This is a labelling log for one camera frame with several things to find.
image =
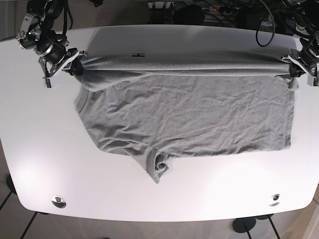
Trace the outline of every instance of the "t-shirt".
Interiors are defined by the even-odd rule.
[[[96,146],[155,182],[176,157],[290,146],[290,65],[260,52],[82,58],[79,116]]]

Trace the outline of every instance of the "wire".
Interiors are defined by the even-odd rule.
[[[214,18],[216,18],[216,19],[218,20],[217,25],[218,25],[219,23],[221,23],[222,26],[224,26],[224,23],[223,23],[218,17],[216,17],[215,14],[213,14],[213,13],[211,13],[211,12],[205,12],[205,14],[209,14],[210,16],[213,16]]]
[[[268,45],[273,41],[273,39],[274,39],[274,37],[275,37],[275,34],[276,34],[275,20],[274,20],[274,16],[273,16],[272,12],[270,11],[269,7],[265,4],[265,2],[264,2],[263,0],[258,0],[258,1],[260,1],[260,2],[265,6],[265,8],[267,9],[267,11],[268,11],[268,13],[269,13],[269,15],[270,15],[271,21],[273,22],[273,34],[271,35],[271,38],[270,38],[269,42],[268,42],[267,44],[265,44],[265,45],[260,44],[260,42],[259,42],[259,40],[258,40],[258,31],[259,31],[259,28],[260,28],[261,23],[263,22],[263,20],[264,20],[266,17],[264,17],[264,18],[261,20],[261,22],[260,22],[260,24],[259,24],[259,26],[258,26],[258,28],[257,28],[257,30],[256,30],[256,42],[257,42],[257,44],[258,44],[259,46],[261,46],[261,47],[266,47],[266,46],[268,46]]]
[[[207,2],[206,0],[203,0],[203,2],[207,3],[208,5],[210,5],[212,8],[214,8],[216,11],[218,11],[224,18],[226,18],[231,24],[233,24],[236,28],[236,24],[229,19],[229,17],[227,17],[225,14],[223,14],[222,12],[220,12],[217,8],[215,8],[212,4],[210,4],[209,2]]]
[[[68,14],[69,14],[69,17],[70,17],[70,20],[71,20],[71,26],[70,26],[69,30],[71,30],[72,27],[73,27],[73,16],[72,16],[69,4],[68,4]]]
[[[66,35],[67,28],[68,28],[68,0],[64,0],[62,35],[64,36]]]

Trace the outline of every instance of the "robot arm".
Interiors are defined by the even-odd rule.
[[[52,30],[54,20],[63,12],[64,25],[61,34]],[[66,37],[68,0],[30,0],[27,3],[25,15],[17,40],[21,48],[33,49],[39,56],[39,63],[44,72],[44,79],[48,88],[51,88],[50,78],[60,71],[71,75],[81,75],[83,67],[78,59],[86,55],[76,48],[66,50],[69,45]]]

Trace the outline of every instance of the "white table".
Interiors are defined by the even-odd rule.
[[[270,34],[260,37],[266,42]],[[91,55],[258,47],[253,31],[207,26],[111,26],[69,31],[68,39]],[[283,35],[272,45],[301,47]],[[155,184],[132,158],[94,145],[75,108],[80,84],[72,76],[60,73],[47,89],[33,51],[12,40],[1,42],[0,52],[0,138],[19,200],[29,210],[118,221],[204,221],[296,210],[313,198],[319,88],[308,86],[305,76],[298,79],[290,149],[175,159]],[[280,204],[270,207],[275,194]],[[66,207],[55,207],[53,195]]]

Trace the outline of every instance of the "black equipment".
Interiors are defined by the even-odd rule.
[[[95,6],[103,3],[103,0],[90,0]],[[34,49],[40,57],[39,63],[44,72],[44,78],[48,88],[51,88],[50,78],[60,71],[71,75],[81,75],[83,67],[78,56],[85,55],[76,48],[66,50],[69,45],[66,37],[67,16],[73,18],[69,9],[68,0],[30,0],[26,7],[25,15],[17,40],[21,48]],[[57,34],[52,30],[54,21],[63,13],[63,31]]]
[[[99,6],[103,3],[103,0],[90,0],[95,6]],[[209,6],[212,6],[216,11],[223,15],[221,9],[217,9],[206,0],[196,0],[194,2],[205,2]],[[247,7],[247,3],[236,0],[240,5]],[[300,41],[303,45],[301,51],[291,49],[291,53],[287,56],[282,56],[282,60],[285,60],[292,65],[291,76],[299,77],[306,73],[309,75],[308,84],[311,86],[319,85],[319,75],[317,64],[319,63],[319,3],[318,0],[282,0],[271,1],[271,5],[267,6],[264,0],[256,0],[259,2],[257,5],[257,11],[259,13],[266,13],[266,16],[270,16],[272,19],[273,35],[274,37],[276,22],[279,25],[284,26],[281,31],[289,34],[296,34],[301,37]],[[238,22],[238,26],[247,25],[247,16],[252,16],[257,21],[257,17],[254,12],[246,11],[242,14],[241,22]],[[57,34],[52,30],[54,20],[56,20],[63,13],[64,24],[61,34]],[[24,17],[21,25],[20,33],[17,36],[20,46],[23,49],[34,49],[35,53],[40,57],[39,63],[44,72],[44,78],[48,88],[51,88],[50,78],[57,75],[60,71],[68,72],[71,75],[81,75],[83,67],[79,60],[79,56],[86,55],[85,51],[79,52],[76,48],[66,50],[69,42],[67,41],[67,16],[70,16],[71,27],[73,24],[73,18],[69,9],[68,0],[30,0],[27,4],[27,14]],[[174,20],[179,24],[201,24],[204,15],[200,7],[196,5],[189,5],[183,9],[178,10],[175,13]],[[256,31],[256,40],[258,41],[258,30],[263,20],[258,24],[250,23],[250,28]],[[297,31],[295,24],[303,27],[305,32]],[[47,69],[47,63],[52,65],[50,71]]]

